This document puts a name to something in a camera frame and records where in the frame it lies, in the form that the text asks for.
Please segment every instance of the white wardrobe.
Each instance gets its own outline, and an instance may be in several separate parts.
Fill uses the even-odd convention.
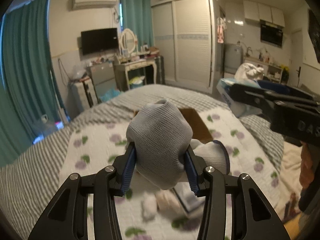
[[[167,85],[212,93],[218,17],[216,0],[164,0],[152,6]]]

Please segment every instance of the teal curtain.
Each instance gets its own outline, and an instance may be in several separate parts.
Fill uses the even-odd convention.
[[[145,43],[153,46],[153,28],[150,0],[120,0],[122,4],[123,28],[137,35],[138,49]]]
[[[0,167],[12,163],[33,142],[33,138],[29,136],[22,125],[9,94],[4,89],[2,67],[3,61],[0,53]]]
[[[33,0],[4,18],[5,91],[30,138],[39,135],[37,123],[42,115],[53,122],[60,120],[51,76],[48,5],[49,0]]]

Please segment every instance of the human hand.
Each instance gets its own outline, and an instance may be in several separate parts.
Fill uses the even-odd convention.
[[[311,159],[311,154],[308,148],[308,144],[301,142],[302,143],[302,151],[301,151],[301,167],[300,167],[300,184],[303,189],[306,189],[309,187],[311,182],[315,178],[315,174],[312,170],[312,159]]]

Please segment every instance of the floral blanket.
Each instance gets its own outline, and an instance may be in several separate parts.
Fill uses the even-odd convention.
[[[214,139],[220,140],[229,153],[231,174],[248,173],[270,203],[279,201],[278,174],[252,135],[233,114],[223,108],[201,112],[200,116]],[[128,122],[95,124],[76,130],[71,135],[68,154],[60,171],[60,185],[73,172],[81,176],[96,173],[124,154]],[[201,219],[188,220],[175,214],[161,213],[151,221],[144,221],[141,202],[145,192],[159,189],[134,172],[125,197],[116,197],[116,209],[123,239],[131,240],[194,240]],[[93,233],[93,197],[88,201],[88,237]],[[231,196],[227,195],[226,238],[231,235]]]

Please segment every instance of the white air conditioner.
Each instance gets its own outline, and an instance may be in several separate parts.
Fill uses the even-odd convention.
[[[72,9],[84,9],[84,8],[112,8],[117,4],[118,0],[72,0]]]

